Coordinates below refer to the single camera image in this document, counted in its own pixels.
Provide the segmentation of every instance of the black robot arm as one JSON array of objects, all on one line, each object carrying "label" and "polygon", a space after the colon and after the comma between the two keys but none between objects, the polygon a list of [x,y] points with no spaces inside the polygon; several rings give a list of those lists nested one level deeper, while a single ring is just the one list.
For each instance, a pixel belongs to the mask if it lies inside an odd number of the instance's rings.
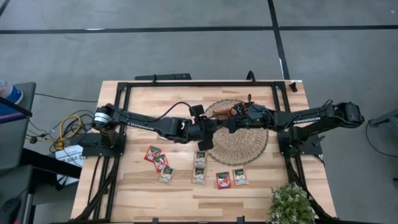
[{"label": "black robot arm", "polygon": [[[265,106],[249,103],[238,103],[229,111],[223,126],[234,133],[239,128],[268,128],[282,132],[289,129],[289,141],[300,147],[309,137],[333,128],[357,128],[364,122],[359,107],[351,102],[332,104],[327,101],[323,106],[308,110],[287,113],[274,111]],[[294,124],[313,122],[305,127]]]},{"label": "black robot arm", "polygon": [[[249,97],[248,103],[238,103],[227,111],[215,113],[211,118],[203,115],[202,105],[189,107],[193,120],[166,116],[153,118],[107,104],[97,108],[92,126],[109,134],[118,125],[125,124],[154,131],[176,143],[198,141],[199,149],[204,151],[213,148],[213,134],[220,126],[228,128],[230,133],[240,128],[268,128],[277,132],[289,129],[291,145],[300,148],[310,136],[337,127],[356,128],[364,122],[359,107],[351,102],[333,105],[332,101],[327,101],[318,108],[287,113],[254,104]],[[294,126],[306,122],[313,123],[303,128]]]},{"label": "black robot arm", "polygon": [[213,148],[213,133],[216,131],[216,120],[208,119],[203,114],[203,106],[190,107],[190,114],[194,119],[160,117],[153,118],[142,114],[128,112],[111,104],[97,108],[92,127],[108,133],[118,125],[124,124],[135,128],[154,131],[163,138],[176,143],[186,144],[199,141],[200,150]]}]

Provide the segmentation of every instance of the small package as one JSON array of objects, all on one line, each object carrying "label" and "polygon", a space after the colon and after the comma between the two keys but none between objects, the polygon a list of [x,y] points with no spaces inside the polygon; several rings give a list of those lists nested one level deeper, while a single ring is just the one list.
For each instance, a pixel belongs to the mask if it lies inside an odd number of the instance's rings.
[{"label": "small package", "polygon": [[160,156],[160,153],[162,151],[154,146],[149,146],[149,149],[147,151],[147,154],[145,155],[145,160],[148,160],[149,162],[154,162],[154,159],[158,156]]},{"label": "small package", "polygon": [[232,171],[235,180],[235,186],[249,184],[244,169],[236,169]]},{"label": "small package", "polygon": [[154,164],[157,172],[162,171],[162,169],[169,167],[169,163],[167,162],[166,155],[160,155],[154,159]]},{"label": "small package", "polygon": [[205,178],[206,178],[205,168],[202,167],[193,168],[193,175],[192,175],[193,184],[205,184],[206,183]]},{"label": "small package", "polygon": [[195,152],[194,167],[206,167],[206,152]]},{"label": "small package", "polygon": [[218,189],[231,188],[231,180],[229,179],[229,172],[221,172],[216,174]]},{"label": "small package", "polygon": [[159,182],[164,184],[172,184],[174,173],[174,169],[165,167],[162,172],[160,172]]}]

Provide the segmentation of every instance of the red snack packet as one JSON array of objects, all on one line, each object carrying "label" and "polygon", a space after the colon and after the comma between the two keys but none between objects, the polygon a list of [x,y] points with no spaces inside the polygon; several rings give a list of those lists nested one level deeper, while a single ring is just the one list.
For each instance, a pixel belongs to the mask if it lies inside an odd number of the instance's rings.
[{"label": "red snack packet", "polygon": [[162,171],[162,169],[169,167],[169,163],[167,162],[166,155],[160,155],[154,159],[154,164],[157,172]]},{"label": "red snack packet", "polygon": [[231,188],[231,180],[229,179],[229,172],[221,172],[216,174],[218,189]]},{"label": "red snack packet", "polygon": [[162,151],[154,146],[149,146],[149,149],[147,151],[147,154],[145,155],[145,160],[148,160],[149,162],[154,162],[154,159],[156,157],[160,156],[160,153]]}]

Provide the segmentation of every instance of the paper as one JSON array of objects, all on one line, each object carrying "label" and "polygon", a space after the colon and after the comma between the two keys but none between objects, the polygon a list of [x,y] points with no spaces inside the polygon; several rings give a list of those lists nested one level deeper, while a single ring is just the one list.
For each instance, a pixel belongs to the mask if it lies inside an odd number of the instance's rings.
[{"label": "paper", "polygon": [[[83,167],[83,157],[81,156],[81,152],[83,152],[83,147],[76,145],[76,146],[69,146],[66,147],[62,151],[55,152],[55,158],[59,161],[67,162],[74,166]],[[63,175],[57,174],[57,180],[60,184],[65,182],[65,185],[69,185],[79,181],[78,179],[72,177],[64,177]]]}]

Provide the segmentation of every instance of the yellow cable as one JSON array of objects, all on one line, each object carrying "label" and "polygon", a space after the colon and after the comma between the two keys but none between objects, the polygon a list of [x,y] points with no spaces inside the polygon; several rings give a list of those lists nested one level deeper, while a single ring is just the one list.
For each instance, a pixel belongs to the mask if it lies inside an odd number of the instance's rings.
[{"label": "yellow cable", "polygon": [[62,141],[64,140],[64,139],[62,138],[62,125],[63,125],[63,123],[64,123],[66,120],[68,120],[68,119],[70,119],[70,118],[77,118],[77,120],[79,120],[79,127],[78,127],[73,133],[71,133],[69,136],[65,136],[65,139],[69,139],[69,138],[74,137],[74,135],[77,134],[77,132],[80,130],[80,127],[81,127],[81,119],[80,119],[79,116],[77,116],[77,115],[70,115],[70,116],[67,116],[65,119],[63,119],[63,120],[61,121],[61,124],[60,124],[60,139],[59,139],[59,140],[56,140],[56,142],[57,142],[58,145],[55,145],[55,146],[54,146],[54,149],[55,149],[56,151],[62,150],[63,147],[64,147],[63,142],[62,142]]},{"label": "yellow cable", "polygon": [[[77,120],[79,120],[79,127],[73,133],[71,133],[69,136],[65,136],[65,138],[62,138],[62,126],[63,126],[63,123],[66,120],[70,119],[70,118],[77,118]],[[81,119],[80,119],[80,117],[77,116],[77,115],[70,115],[70,116],[67,116],[65,119],[63,119],[61,121],[61,124],[60,124],[60,139],[57,139],[57,140],[45,140],[45,141],[44,140],[37,140],[37,141],[38,142],[55,143],[54,149],[56,151],[63,150],[63,147],[64,147],[63,141],[74,137],[74,135],[76,135],[77,132],[79,132],[80,128],[81,128]]]}]

